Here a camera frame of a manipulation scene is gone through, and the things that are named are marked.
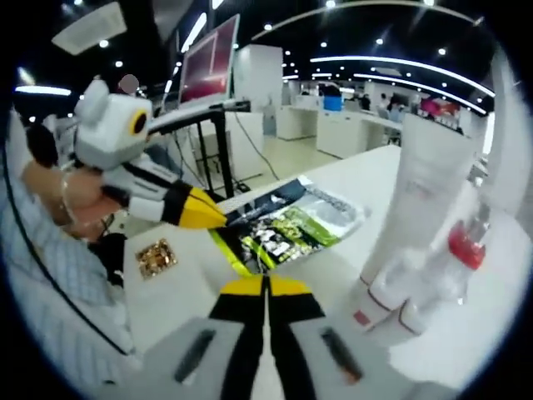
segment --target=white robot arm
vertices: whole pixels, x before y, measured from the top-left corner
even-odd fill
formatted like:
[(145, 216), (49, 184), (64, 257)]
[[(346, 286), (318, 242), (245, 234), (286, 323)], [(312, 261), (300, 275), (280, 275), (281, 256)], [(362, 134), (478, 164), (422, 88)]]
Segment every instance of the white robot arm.
[(79, 118), (77, 159), (102, 171), (102, 190), (131, 215), (184, 228), (218, 228), (226, 223), (205, 192), (179, 181), (144, 153), (152, 102), (110, 94), (104, 81), (94, 80), (74, 112)]

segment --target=small gold package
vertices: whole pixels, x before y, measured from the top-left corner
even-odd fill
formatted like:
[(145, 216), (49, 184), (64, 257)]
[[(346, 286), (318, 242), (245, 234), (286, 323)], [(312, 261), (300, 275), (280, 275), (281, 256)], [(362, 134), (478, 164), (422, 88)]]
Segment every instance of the small gold package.
[(154, 244), (143, 248), (137, 253), (137, 261), (144, 280), (153, 278), (177, 264), (176, 255), (166, 239), (160, 239)]

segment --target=air vent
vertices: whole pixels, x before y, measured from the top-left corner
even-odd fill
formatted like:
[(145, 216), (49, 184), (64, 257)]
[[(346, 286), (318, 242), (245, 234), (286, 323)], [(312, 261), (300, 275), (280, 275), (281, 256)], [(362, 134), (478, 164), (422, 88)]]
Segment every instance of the air vent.
[(381, 67), (378, 68), (377, 67), (376, 71), (378, 71), (381, 75), (389, 75), (391, 77), (401, 76), (401, 73), (397, 69), (394, 69), (394, 68), (381, 68)]
[(113, 38), (126, 30), (120, 5), (118, 2), (112, 2), (63, 29), (52, 39), (52, 43), (77, 56), (96, 46), (101, 40)]

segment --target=black metal stand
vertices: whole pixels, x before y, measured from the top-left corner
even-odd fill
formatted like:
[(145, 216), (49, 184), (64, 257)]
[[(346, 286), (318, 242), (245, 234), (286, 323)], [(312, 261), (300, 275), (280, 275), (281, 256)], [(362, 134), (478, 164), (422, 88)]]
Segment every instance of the black metal stand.
[(201, 122), (211, 121), (215, 125), (215, 133), (217, 135), (218, 153), (220, 158), (220, 165), (222, 170), (222, 179), (224, 181), (224, 189), (226, 190), (226, 198), (235, 196), (232, 181), (232, 169), (230, 166), (230, 158), (227, 151), (226, 138), (226, 114), (225, 112), (241, 111), (243, 108), (249, 107), (249, 102), (236, 102), (232, 106), (224, 106), (223, 104), (206, 108), (205, 112), (199, 112), (191, 117), (179, 118), (176, 121), (166, 123), (164, 126), (153, 128), (153, 132), (159, 132), (161, 135), (171, 133), (177, 129), (189, 127), (196, 124), (198, 126), (198, 138), (200, 140), (200, 151), (202, 153), (202, 163), (206, 170), (207, 185), (211, 194), (214, 193), (214, 188), (211, 180), (211, 173), (207, 166), (207, 151), (206, 144), (202, 133)]

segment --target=computer monitor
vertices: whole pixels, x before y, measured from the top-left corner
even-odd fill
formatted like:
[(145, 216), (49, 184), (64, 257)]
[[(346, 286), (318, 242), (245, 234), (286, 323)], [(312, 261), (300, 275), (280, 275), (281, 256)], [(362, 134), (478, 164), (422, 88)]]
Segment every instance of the computer monitor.
[(230, 97), (239, 20), (238, 14), (227, 20), (186, 53), (179, 108), (221, 103)]

